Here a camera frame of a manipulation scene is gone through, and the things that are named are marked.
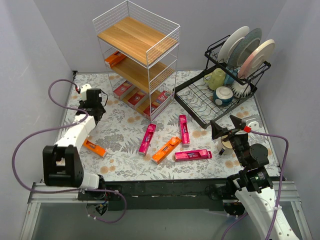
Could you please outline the red 3D toothpaste box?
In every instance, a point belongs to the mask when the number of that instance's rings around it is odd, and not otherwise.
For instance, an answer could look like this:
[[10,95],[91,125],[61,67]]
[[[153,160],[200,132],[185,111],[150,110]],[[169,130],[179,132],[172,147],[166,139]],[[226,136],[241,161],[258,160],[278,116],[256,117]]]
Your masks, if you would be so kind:
[[125,96],[127,96],[135,86],[130,83],[129,81],[124,81],[122,84],[120,84],[114,91],[113,95],[115,98],[122,100]]
[[150,115],[162,104],[165,102],[166,99],[168,99],[171,96],[171,93],[164,90],[161,93],[157,95],[157,98],[150,104],[148,105],[144,111],[143,115],[147,117],[148,119],[150,118]]

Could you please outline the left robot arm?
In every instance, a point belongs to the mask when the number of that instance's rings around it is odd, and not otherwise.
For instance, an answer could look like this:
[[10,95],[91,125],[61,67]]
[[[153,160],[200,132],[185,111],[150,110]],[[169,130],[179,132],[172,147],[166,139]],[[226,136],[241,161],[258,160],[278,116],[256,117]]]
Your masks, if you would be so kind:
[[106,196],[106,187],[99,183],[97,174],[84,171],[80,149],[106,112],[102,104],[100,88],[85,84],[80,88],[79,110],[70,127],[55,145],[47,145],[42,151],[44,183],[47,186],[89,189],[95,200]]

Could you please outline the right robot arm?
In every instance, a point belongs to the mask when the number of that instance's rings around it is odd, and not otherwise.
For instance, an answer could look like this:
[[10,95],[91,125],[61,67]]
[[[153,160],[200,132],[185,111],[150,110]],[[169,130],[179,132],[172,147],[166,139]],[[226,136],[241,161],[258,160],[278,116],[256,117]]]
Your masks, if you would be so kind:
[[234,115],[230,119],[233,129],[221,127],[214,120],[210,122],[212,139],[229,141],[243,168],[227,178],[222,192],[242,203],[262,240],[296,240],[279,204],[283,182],[275,190],[265,168],[269,164],[267,148],[260,143],[249,144],[249,134],[255,131]]

